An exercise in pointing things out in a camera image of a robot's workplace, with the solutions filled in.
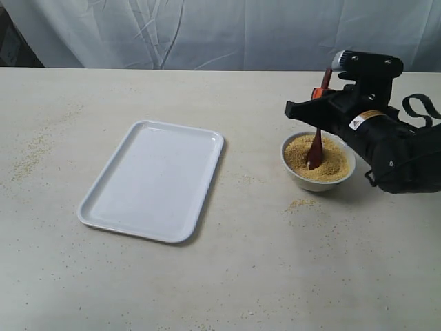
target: bowl rim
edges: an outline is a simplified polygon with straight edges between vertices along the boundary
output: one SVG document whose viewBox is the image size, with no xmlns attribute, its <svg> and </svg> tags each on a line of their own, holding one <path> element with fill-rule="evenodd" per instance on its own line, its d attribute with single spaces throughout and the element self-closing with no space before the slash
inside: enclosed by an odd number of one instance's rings
<svg viewBox="0 0 441 331">
<path fill-rule="evenodd" d="M 353 153 L 353 150 L 339 137 L 334 136 L 332 134 L 329 134 L 327 132 L 322 132 L 322 134 L 325 135 L 327 138 L 332 139 L 334 142 L 338 143 L 343 148 L 345 148 L 345 150 L 347 150 L 349 152 L 349 154 L 351 155 L 350 157 L 353 159 L 353 166 L 350 167 L 347 175 L 337 181 L 314 181 L 313 179 L 308 179 L 308 178 L 300 176 L 298 173 L 294 172 L 289 167 L 288 163 L 285 161 L 285 148 L 295 138 L 310 135 L 310 134 L 314 135 L 315 132 L 311 132 L 311 131 L 297 132 L 297 133 L 291 134 L 282 142 L 282 145 L 280 147 L 280 158 L 282 159 L 282 162 L 283 162 L 284 166 L 286 167 L 286 169 L 289 171 L 289 173 L 293 174 L 294 176 L 298 177 L 299 179 L 302 179 L 303 181 L 307 181 L 309 183 L 314 183 L 314 184 L 320 184 L 320 185 L 336 185 L 336 184 L 342 183 L 343 181 L 347 180 L 350 176 L 352 176 L 352 174 L 355 171 L 356 166 L 357 166 L 357 158 L 356 158 L 355 154 Z"/>
</svg>

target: tray rim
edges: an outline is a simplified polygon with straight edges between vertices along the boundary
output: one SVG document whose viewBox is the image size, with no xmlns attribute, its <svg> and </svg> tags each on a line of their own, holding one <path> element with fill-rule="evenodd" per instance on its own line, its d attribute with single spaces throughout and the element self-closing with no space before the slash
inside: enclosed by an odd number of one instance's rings
<svg viewBox="0 0 441 331">
<path fill-rule="evenodd" d="M 190 130 L 193 130 L 193 131 L 205 132 L 205 133 L 209 133 L 209 134 L 214 135 L 218 139 L 219 148 L 217 150 L 213 151 L 213 154 L 216 157 L 216 162 L 214 162 L 214 166 L 212 166 L 211 169 L 210 169 L 210 174 L 209 174 L 210 180 L 206 181 L 206 183 L 205 183 L 203 199 L 200 200 L 198 208 L 197 208 L 197 217 L 196 217 L 195 221 L 193 222 L 193 226 L 189 229 L 189 232 L 188 233 L 184 233 L 182 237 L 179 237 L 179 238 L 176 238 L 176 239 L 170 239 L 169 237 L 165 237 L 165 236 L 161 236 L 161 235 L 159 235 L 159 236 L 158 235 L 147 236 L 147 235 L 145 235 L 145 233 L 141 233 L 141 232 L 137 232 L 137 231 L 130 231 L 130 230 L 123 231 L 123 230 L 119 230 L 119 229 L 113 228 L 112 226 L 97 225 L 95 223 L 91 223 L 90 220 L 87 220 L 87 218 L 85 218 L 83 216 L 83 213 L 82 213 L 82 209 L 83 209 L 84 205 L 89 200 L 89 198 L 91 197 L 92 193 L 96 190 L 96 187 L 97 187 L 99 181 L 103 178 L 103 176 L 106 173 L 107 169 L 112 164 L 112 162 L 114 161 L 115 157 L 119 153 L 119 150 L 121 149 L 123 144 L 127 141 L 127 139 L 129 138 L 129 136 L 131 135 L 131 133 L 133 132 L 135 127 L 139 126 L 141 124 L 149 124 L 149 123 L 159 124 L 159 125 L 169 126 L 169 127 L 174 127 L 174 128 L 180 128 L 180 129 L 186 129 L 186 130 L 190 129 Z M 91 228 L 96 228 L 96 229 L 100 229 L 100 230 L 106 230 L 106 231 L 115 232 L 115 233 L 119 233 L 119 234 L 126 234 L 126 235 L 140 237 L 140 238 L 149 239 L 149 240 L 153 240 L 153 241 L 162 241 L 164 243 L 181 243 L 181 242 L 183 242 L 183 241 L 185 241 L 185 240 L 187 240 L 188 238 L 191 237 L 191 235 L 193 234 L 194 230 L 196 229 L 196 225 L 199 222 L 199 219 L 201 217 L 202 208 L 203 208 L 203 206 L 204 206 L 204 204 L 205 204 L 205 202 L 207 200 L 207 195 L 209 193 L 209 189 L 210 189 L 210 186 L 211 186 L 213 178 L 214 178 L 214 173 L 215 173 L 215 171 L 216 171 L 216 169 L 217 169 L 217 167 L 219 165 L 219 160 L 221 158 L 221 153 L 223 151 L 224 142 L 225 142 L 225 139 L 224 139 L 223 135 L 221 135 L 219 132 L 213 131 L 213 130 L 202 129 L 202 128 L 195 128 L 195 127 L 192 127 L 192 126 L 183 126 L 183 125 L 180 125 L 180 124 L 174 124 L 174 123 L 168 123 L 168 122 L 162 122 L 162 121 L 151 121 L 149 119 L 144 119 L 144 120 L 137 121 L 137 122 L 133 123 L 130 126 L 129 130 L 126 132 L 124 137 L 121 139 L 121 142 L 115 148 L 115 150 L 113 151 L 112 155 L 109 157 L 109 159 L 107 160 L 107 162 L 103 166 L 103 169 L 99 172 L 99 174 L 96 177 L 96 179 L 94 180 L 93 184 L 88 189 L 88 191 L 85 194 L 83 200 L 81 201 L 81 203 L 79 204 L 78 208 L 76 209 L 76 216 L 78 217 L 78 219 L 79 219 L 79 221 L 81 223 L 83 223 L 83 224 L 85 224 L 87 226 L 90 226 Z"/>
</svg>

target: black strap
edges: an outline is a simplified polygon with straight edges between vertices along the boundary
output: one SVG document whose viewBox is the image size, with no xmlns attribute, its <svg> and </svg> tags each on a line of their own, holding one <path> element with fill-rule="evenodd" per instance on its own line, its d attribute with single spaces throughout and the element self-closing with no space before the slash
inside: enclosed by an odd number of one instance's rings
<svg viewBox="0 0 441 331">
<path fill-rule="evenodd" d="M 426 108 L 427 114 L 429 115 L 421 115 L 418 114 L 415 110 L 412 109 L 410 104 L 410 99 L 417 99 L 420 100 L 424 108 Z M 432 103 L 432 100 L 427 95 L 415 93 L 412 95 L 409 95 L 408 97 L 405 97 L 402 100 L 402 107 L 404 108 L 404 111 L 410 116 L 410 117 L 422 117 L 426 121 L 425 128 L 431 128 L 433 125 L 434 119 L 441 119 L 441 114 L 435 109 L 435 106 Z"/>
</svg>

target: spilled crumbs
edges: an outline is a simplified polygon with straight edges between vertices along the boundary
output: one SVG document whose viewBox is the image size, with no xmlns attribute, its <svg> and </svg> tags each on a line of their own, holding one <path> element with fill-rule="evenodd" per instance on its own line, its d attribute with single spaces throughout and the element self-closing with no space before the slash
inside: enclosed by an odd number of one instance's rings
<svg viewBox="0 0 441 331">
<path fill-rule="evenodd" d="M 28 145 L 25 156 L 14 164 L 14 176 L 11 181 L 20 181 L 28 177 L 36 168 L 43 156 L 52 149 L 48 144 L 47 135 L 33 138 Z"/>
<path fill-rule="evenodd" d="M 317 203 L 314 199 L 296 199 L 291 202 L 289 207 L 284 211 L 284 213 L 292 214 L 297 207 L 302 206 L 313 206 Z"/>
</svg>

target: white bowl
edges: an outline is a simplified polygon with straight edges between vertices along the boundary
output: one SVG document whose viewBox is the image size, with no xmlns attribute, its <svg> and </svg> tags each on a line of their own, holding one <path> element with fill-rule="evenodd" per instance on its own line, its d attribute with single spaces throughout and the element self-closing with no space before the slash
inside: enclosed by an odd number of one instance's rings
<svg viewBox="0 0 441 331">
<path fill-rule="evenodd" d="M 324 192 L 328 191 L 332 188 L 335 188 L 338 184 L 342 183 L 343 181 L 347 180 L 352 174 L 353 171 L 356 169 L 356 157 L 352 152 L 352 149 L 346 145 L 340 138 L 337 136 L 334 136 L 332 134 L 327 134 L 326 132 L 322 132 L 323 137 L 327 137 L 331 139 L 334 143 L 337 144 L 337 146 L 341 147 L 342 151 L 344 152 L 346 156 L 346 160 L 349 166 L 349 172 L 348 174 L 343 177 L 342 179 L 339 179 L 337 181 L 313 181 L 308 178 L 304 178 L 300 176 L 299 174 L 296 174 L 287 164 L 285 160 L 285 148 L 297 137 L 305 136 L 307 134 L 314 135 L 315 132 L 299 132 L 296 134 L 293 134 L 289 136 L 288 138 L 283 141 L 282 148 L 280 149 L 280 157 L 282 159 L 283 164 L 285 165 L 285 168 L 287 169 L 288 173 L 291 175 L 291 178 L 294 180 L 294 182 L 297 184 L 299 188 L 302 188 L 303 190 L 308 190 L 312 192 Z"/>
</svg>

